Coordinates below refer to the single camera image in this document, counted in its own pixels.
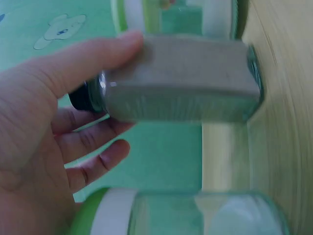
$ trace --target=glass jar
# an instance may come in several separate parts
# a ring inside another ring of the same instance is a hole
[[[163,193],[103,188],[87,198],[70,235],[288,235],[257,193]]]
[[[112,0],[117,32],[195,34],[239,39],[246,24],[247,0]]]
[[[246,122],[263,101],[253,47],[239,40],[245,0],[112,0],[117,31],[146,33],[142,52],[70,94],[78,110],[120,121]]]

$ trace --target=metal lid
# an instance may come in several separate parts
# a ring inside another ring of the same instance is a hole
[[[68,94],[68,96],[75,109],[96,112],[89,98],[87,82],[84,82],[81,87]]]

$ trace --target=wooden surface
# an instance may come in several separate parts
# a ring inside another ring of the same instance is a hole
[[[203,182],[257,189],[293,234],[313,234],[313,1],[251,0],[243,40],[255,46],[265,102],[247,126],[205,124]]]

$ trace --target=green lid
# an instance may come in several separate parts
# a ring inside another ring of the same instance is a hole
[[[93,220],[98,210],[99,204],[108,191],[108,188],[102,188],[92,195],[81,205],[72,226],[70,228],[70,235],[89,235],[91,232]]]

